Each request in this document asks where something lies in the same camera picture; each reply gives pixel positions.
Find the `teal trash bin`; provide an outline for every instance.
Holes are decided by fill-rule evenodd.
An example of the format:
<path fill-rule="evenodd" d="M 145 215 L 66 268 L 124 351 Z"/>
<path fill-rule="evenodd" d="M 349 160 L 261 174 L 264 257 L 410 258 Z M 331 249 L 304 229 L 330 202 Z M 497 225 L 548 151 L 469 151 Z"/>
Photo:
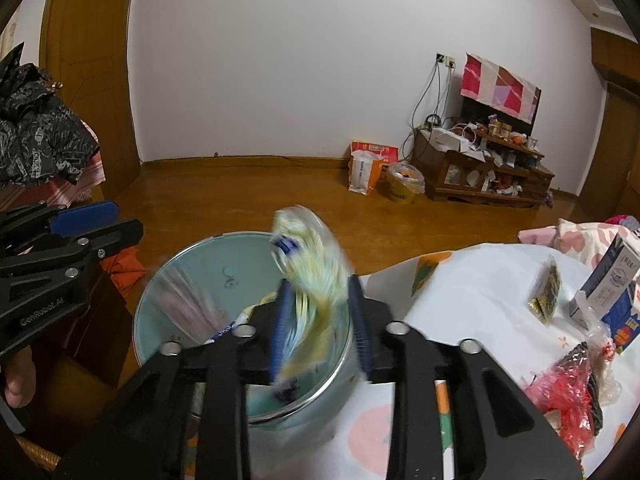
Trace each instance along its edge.
<path fill-rule="evenodd" d="M 142 366 L 166 341 L 183 346 L 195 343 L 175 326 L 152 301 L 158 287 L 158 274 L 171 266 L 184 270 L 196 286 L 211 295 L 219 306 L 236 319 L 242 310 L 274 292 L 282 278 L 271 256 L 270 234 L 236 232 L 208 238 L 182 250 L 151 278 L 134 318 L 133 344 L 138 364 Z M 250 386 L 247 414 L 252 427 L 264 430 L 322 423 L 342 407 L 357 373 L 353 352 L 351 319 L 348 309 L 340 310 L 334 323 L 334 341 L 328 362 L 299 378 L 296 400 L 283 405 L 273 389 Z M 196 387 L 192 410 L 199 415 L 204 386 Z"/>

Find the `baseboard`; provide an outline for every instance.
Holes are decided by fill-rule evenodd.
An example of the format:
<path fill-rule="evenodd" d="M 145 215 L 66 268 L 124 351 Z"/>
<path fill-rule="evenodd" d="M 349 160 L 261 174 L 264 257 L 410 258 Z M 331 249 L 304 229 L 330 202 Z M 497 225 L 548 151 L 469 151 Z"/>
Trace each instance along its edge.
<path fill-rule="evenodd" d="M 165 158 L 144 162 L 148 170 L 168 168 L 323 168 L 343 170 L 349 167 L 348 158 L 322 156 L 247 155 L 247 156 L 204 156 L 194 158 Z"/>
<path fill-rule="evenodd" d="M 578 198 L 576 194 L 569 193 L 568 191 L 561 191 L 559 189 L 552 189 L 551 191 L 554 194 L 554 196 L 557 196 L 560 198 L 568 198 L 570 200 L 576 200 Z"/>

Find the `metal rim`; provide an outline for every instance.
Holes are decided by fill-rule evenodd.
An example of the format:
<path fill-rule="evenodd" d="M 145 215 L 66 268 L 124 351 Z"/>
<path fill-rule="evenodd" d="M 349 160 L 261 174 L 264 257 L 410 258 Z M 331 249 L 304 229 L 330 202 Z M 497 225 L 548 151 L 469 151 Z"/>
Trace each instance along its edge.
<path fill-rule="evenodd" d="M 184 248 L 183 250 L 179 251 L 178 253 L 174 254 L 174 256 L 172 256 L 169 260 L 167 260 L 164 264 L 162 264 L 162 266 L 158 270 L 156 270 L 156 272 L 154 272 L 154 274 L 151 276 L 151 279 L 149 279 L 147 283 L 150 283 L 155 278 L 155 276 L 159 274 L 167 265 L 171 264 L 172 261 L 182 256 L 185 252 L 190 251 L 198 247 L 199 245 L 205 244 L 212 240 L 216 240 L 217 238 L 226 238 L 226 237 L 240 236 L 240 235 L 264 235 L 264 236 L 271 237 L 271 233 L 267 233 L 264 231 L 236 231 L 233 233 L 223 233 L 221 235 L 205 238 L 204 240 L 200 240 L 199 242 L 196 242 Z M 146 292 L 147 292 L 147 289 L 145 287 L 145 290 L 143 291 L 142 295 L 140 296 L 140 299 L 138 300 L 138 304 L 136 305 L 136 313 L 133 316 L 133 323 L 131 326 L 131 341 L 133 342 L 133 350 L 136 355 L 136 361 L 138 362 L 139 367 L 142 367 L 144 363 L 142 361 L 138 348 L 135 345 L 135 330 L 136 330 L 137 321 L 138 321 L 138 313 L 140 311 L 140 303 L 146 297 Z M 349 326 L 347 330 L 347 338 L 346 338 L 346 341 L 344 342 L 344 348 L 342 349 L 342 354 L 340 355 L 340 358 L 336 362 L 334 368 L 327 375 L 326 380 L 317 384 L 315 387 L 313 387 L 304 396 L 300 397 L 295 402 L 292 402 L 287 406 L 283 406 L 281 409 L 277 410 L 276 412 L 268 413 L 267 415 L 258 415 L 258 416 L 249 417 L 250 426 L 257 426 L 259 424 L 273 422 L 274 420 L 279 420 L 281 418 L 285 418 L 286 416 L 292 415 L 293 413 L 298 412 L 305 406 L 310 405 L 312 402 L 314 402 L 314 400 L 320 397 L 320 395 L 322 395 L 329 388 L 329 386 L 331 386 L 331 384 L 335 381 L 335 378 L 338 376 L 338 374 L 344 367 L 345 362 L 347 362 L 349 352 L 351 351 L 351 345 L 353 343 L 353 326 L 351 324 L 351 316 L 348 317 L 348 320 L 349 320 Z M 192 415 L 198 419 L 200 418 L 194 413 L 192 413 Z"/>

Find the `screw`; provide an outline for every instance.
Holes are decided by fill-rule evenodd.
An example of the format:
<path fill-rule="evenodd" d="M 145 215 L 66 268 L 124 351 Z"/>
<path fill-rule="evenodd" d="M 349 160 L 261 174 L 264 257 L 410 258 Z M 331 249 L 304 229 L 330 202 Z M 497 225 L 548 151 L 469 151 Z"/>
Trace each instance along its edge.
<path fill-rule="evenodd" d="M 175 341 L 169 341 L 167 343 L 163 343 L 160 347 L 160 353 L 162 355 L 178 355 L 182 348 Z"/>
<path fill-rule="evenodd" d="M 402 321 L 394 321 L 386 326 L 386 331 L 393 335 L 405 335 L 409 333 L 409 326 Z"/>
<path fill-rule="evenodd" d="M 460 343 L 460 348 L 465 354 L 479 354 L 482 347 L 475 339 L 465 339 Z"/>
<path fill-rule="evenodd" d="M 255 327 L 251 325 L 238 325 L 231 332 L 236 337 L 251 337 L 255 334 Z"/>

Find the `bucket with plastic liner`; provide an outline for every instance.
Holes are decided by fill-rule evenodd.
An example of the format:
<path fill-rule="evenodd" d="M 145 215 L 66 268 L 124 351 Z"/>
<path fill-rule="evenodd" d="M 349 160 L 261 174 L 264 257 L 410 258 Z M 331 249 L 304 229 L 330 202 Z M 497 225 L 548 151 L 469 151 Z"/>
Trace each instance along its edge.
<path fill-rule="evenodd" d="M 278 289 L 283 274 L 274 261 L 270 234 L 237 232 L 208 238 L 176 254 L 149 281 L 136 311 L 133 343 L 141 365 L 167 341 L 183 347 L 196 342 L 156 305 L 163 286 L 163 275 L 179 270 L 199 289 L 213 298 L 237 319 L 247 306 L 259 304 Z M 317 424 L 337 413 L 350 394 L 357 364 L 351 345 L 351 319 L 348 309 L 337 313 L 332 327 L 334 337 L 327 359 L 296 377 L 295 387 L 284 399 L 272 386 L 249 386 L 247 415 L 250 428 L 277 431 L 295 426 L 317 429 Z M 192 412 L 200 414 L 204 384 L 194 390 Z M 252 450 L 252 460 L 256 453 Z"/>
<path fill-rule="evenodd" d="M 391 200 L 399 204 L 413 203 L 417 194 L 424 193 L 422 173 L 406 162 L 392 164 L 386 172 Z"/>

